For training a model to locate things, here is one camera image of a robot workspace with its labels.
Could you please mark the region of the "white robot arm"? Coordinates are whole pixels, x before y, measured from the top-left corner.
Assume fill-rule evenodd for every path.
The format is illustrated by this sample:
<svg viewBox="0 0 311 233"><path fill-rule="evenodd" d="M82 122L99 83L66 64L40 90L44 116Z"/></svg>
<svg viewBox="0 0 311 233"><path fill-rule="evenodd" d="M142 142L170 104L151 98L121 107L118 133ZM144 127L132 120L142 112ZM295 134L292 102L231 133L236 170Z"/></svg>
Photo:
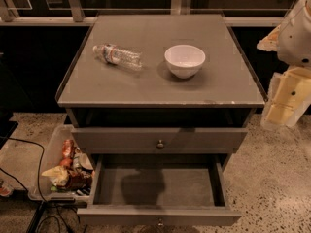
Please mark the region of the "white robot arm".
<svg viewBox="0 0 311 233"><path fill-rule="evenodd" d="M275 51L289 65L270 80L260 124L268 130L293 127L311 104L311 0L299 0L257 49Z"/></svg>

